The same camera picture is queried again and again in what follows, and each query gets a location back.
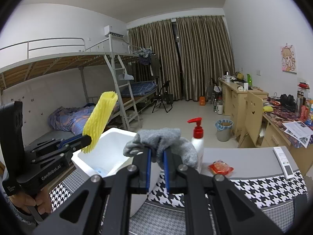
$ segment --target styrofoam container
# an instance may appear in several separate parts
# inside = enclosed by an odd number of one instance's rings
[[[98,143],[90,153],[85,154],[81,150],[74,152],[72,161],[85,180],[95,174],[99,174],[102,177],[112,176],[121,168],[132,163],[133,158],[124,156],[123,149],[126,143],[131,141],[135,135],[135,132],[111,128],[102,133]],[[149,192],[156,185],[159,173],[159,165],[151,163]],[[133,216],[138,211],[146,199],[146,194],[132,195],[130,216]]]

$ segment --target red snack package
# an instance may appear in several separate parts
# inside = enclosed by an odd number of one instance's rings
[[[223,162],[222,160],[215,161],[211,165],[208,166],[209,170],[215,174],[222,174],[226,176],[227,174],[231,173],[234,168],[230,167],[227,163]]]

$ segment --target gray towel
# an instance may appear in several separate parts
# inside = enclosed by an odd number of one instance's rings
[[[140,130],[134,139],[125,145],[123,153],[125,156],[132,157],[148,147],[151,149],[152,161],[157,161],[163,169],[163,151],[170,149],[172,153],[182,158],[183,164],[196,168],[197,152],[191,142],[180,135],[178,128]]]

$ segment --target human hand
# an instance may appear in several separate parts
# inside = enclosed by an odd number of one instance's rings
[[[35,206],[37,205],[38,213],[50,213],[52,211],[52,204],[50,195],[47,188],[43,188],[33,199],[31,196],[26,193],[19,191],[17,194],[10,196],[10,200],[14,206],[22,209],[26,213],[30,214],[27,206]]]

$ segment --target remote control screen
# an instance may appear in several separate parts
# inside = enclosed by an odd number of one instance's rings
[[[286,165],[285,168],[286,168],[287,174],[292,175],[292,170],[290,168],[290,165]]]

